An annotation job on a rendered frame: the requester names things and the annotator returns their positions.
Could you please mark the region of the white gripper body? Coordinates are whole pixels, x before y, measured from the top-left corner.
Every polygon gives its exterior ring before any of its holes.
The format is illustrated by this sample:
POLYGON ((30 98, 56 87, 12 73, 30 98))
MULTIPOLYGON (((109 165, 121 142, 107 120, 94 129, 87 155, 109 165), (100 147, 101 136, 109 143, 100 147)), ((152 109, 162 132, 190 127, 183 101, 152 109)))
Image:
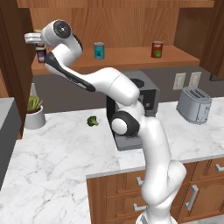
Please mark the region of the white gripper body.
POLYGON ((43 44, 41 34, 39 32, 29 32, 24 35, 26 44, 43 44))

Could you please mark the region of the wooden drawer front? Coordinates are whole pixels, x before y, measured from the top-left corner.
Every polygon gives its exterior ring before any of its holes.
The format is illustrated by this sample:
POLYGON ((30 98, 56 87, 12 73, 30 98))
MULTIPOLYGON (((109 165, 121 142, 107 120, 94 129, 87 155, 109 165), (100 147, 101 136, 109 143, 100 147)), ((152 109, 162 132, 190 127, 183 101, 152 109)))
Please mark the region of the wooden drawer front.
POLYGON ((216 164, 219 164, 221 167, 224 167, 224 157, 200 161, 199 179, 224 177, 224 171, 219 172, 215 170, 214 166, 216 164))
POLYGON ((107 196, 132 193, 140 190, 137 177, 144 179, 145 171, 132 171, 106 177, 107 196))
POLYGON ((134 210, 133 204, 139 207, 146 205, 139 193, 126 194, 106 198, 106 219, 113 220, 115 218, 126 217, 132 214, 139 214, 134 210))

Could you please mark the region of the plant in white pot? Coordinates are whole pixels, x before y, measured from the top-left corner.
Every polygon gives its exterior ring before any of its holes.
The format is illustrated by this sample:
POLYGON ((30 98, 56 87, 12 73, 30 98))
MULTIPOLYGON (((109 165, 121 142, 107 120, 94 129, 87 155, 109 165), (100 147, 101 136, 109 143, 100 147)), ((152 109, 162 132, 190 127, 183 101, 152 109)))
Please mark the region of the plant in white pot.
POLYGON ((24 126, 28 130, 37 130, 46 124, 46 117, 44 108, 41 101, 37 96, 31 95, 29 97, 26 118, 24 126))

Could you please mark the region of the open wooden wall cabinet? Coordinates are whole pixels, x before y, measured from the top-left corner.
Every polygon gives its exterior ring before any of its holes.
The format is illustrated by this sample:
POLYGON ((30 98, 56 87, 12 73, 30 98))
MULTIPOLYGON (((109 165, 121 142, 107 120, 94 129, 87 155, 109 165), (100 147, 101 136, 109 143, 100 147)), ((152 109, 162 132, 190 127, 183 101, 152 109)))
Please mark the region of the open wooden wall cabinet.
POLYGON ((103 67, 197 66, 200 60, 174 42, 179 11, 211 10, 214 0, 17 0, 17 6, 30 10, 35 29, 67 21, 83 45, 72 69, 87 74, 103 67), (153 41, 164 43, 160 58, 151 57, 153 41), (105 59, 95 59, 95 42, 104 43, 105 59))

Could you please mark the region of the teal can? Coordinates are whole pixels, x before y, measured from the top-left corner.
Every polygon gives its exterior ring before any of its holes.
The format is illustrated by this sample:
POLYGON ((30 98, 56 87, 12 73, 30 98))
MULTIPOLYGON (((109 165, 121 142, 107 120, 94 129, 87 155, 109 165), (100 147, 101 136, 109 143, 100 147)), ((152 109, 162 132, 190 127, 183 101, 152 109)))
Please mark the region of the teal can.
POLYGON ((105 59, 105 45, 103 42, 95 42, 94 43, 94 58, 96 60, 104 60, 105 59))

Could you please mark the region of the silver toaster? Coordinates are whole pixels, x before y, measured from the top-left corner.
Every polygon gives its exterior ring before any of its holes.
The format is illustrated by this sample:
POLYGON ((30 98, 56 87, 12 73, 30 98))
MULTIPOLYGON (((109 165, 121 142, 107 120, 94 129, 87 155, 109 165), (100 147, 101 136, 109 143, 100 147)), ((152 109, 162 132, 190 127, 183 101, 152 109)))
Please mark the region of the silver toaster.
POLYGON ((212 98, 196 87, 184 87, 178 99, 176 110, 189 123, 203 124, 207 121, 212 98))

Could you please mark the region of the grey coffee machine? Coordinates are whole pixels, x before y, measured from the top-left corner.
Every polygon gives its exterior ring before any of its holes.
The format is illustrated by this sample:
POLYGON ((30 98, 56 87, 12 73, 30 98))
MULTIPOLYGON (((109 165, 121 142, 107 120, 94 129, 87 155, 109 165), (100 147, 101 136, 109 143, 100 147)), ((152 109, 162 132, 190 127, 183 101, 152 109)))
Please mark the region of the grey coffee machine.
POLYGON ((119 151, 142 148, 144 122, 158 112, 160 89, 141 71, 121 73, 107 95, 107 118, 119 151))

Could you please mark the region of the green broccoli floret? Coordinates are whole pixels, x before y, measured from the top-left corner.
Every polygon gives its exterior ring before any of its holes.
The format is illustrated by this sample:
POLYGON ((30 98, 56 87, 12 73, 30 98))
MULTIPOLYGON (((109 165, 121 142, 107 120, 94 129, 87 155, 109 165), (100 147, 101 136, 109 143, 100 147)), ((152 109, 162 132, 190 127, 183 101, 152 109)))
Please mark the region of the green broccoli floret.
POLYGON ((97 122, 97 118, 96 118, 95 115, 90 116, 90 117, 87 119, 87 124, 88 124, 90 127, 98 126, 98 125, 99 125, 99 123, 97 122))

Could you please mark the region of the white wall outlet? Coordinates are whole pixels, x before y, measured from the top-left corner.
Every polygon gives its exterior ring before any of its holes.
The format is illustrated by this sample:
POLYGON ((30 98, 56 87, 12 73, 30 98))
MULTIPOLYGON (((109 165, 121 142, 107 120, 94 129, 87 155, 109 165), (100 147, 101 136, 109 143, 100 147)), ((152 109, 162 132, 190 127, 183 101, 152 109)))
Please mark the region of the white wall outlet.
POLYGON ((184 86, 185 78, 186 78, 186 73, 177 73, 175 75, 175 80, 174 80, 174 83, 173 83, 173 89, 174 90, 182 89, 183 86, 184 86))
POLYGON ((190 77, 188 86, 196 88, 199 85, 200 76, 201 76, 201 72, 193 72, 193 73, 191 73, 191 77, 190 77))

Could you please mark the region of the red can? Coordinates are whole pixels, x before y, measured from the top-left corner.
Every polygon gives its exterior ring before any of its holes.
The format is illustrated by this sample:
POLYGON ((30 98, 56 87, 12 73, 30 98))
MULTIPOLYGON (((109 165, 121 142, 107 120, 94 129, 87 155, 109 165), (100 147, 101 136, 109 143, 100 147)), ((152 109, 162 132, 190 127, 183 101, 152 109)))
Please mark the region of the red can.
POLYGON ((151 47, 151 57, 160 58, 163 51, 163 42, 162 41, 153 41, 151 47))

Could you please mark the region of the purple can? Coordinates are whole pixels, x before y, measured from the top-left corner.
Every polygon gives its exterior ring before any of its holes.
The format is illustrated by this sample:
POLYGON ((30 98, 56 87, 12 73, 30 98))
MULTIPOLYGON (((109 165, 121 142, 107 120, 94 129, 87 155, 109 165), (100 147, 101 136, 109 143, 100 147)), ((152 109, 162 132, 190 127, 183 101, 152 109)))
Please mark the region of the purple can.
POLYGON ((36 44, 36 52, 39 63, 43 63, 46 57, 46 46, 44 44, 36 44))

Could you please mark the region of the wooden base cabinet door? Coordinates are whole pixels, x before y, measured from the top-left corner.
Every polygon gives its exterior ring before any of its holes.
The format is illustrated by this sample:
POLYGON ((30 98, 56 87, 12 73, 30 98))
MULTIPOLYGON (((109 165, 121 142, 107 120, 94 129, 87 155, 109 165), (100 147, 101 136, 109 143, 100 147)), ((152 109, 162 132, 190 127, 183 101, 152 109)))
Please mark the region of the wooden base cabinet door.
POLYGON ((224 214, 224 178, 211 178, 199 182, 191 182, 186 192, 183 206, 178 215, 178 223, 196 221, 215 215, 224 214), (192 195, 191 186, 199 188, 197 197, 190 211, 186 210, 186 202, 192 195))

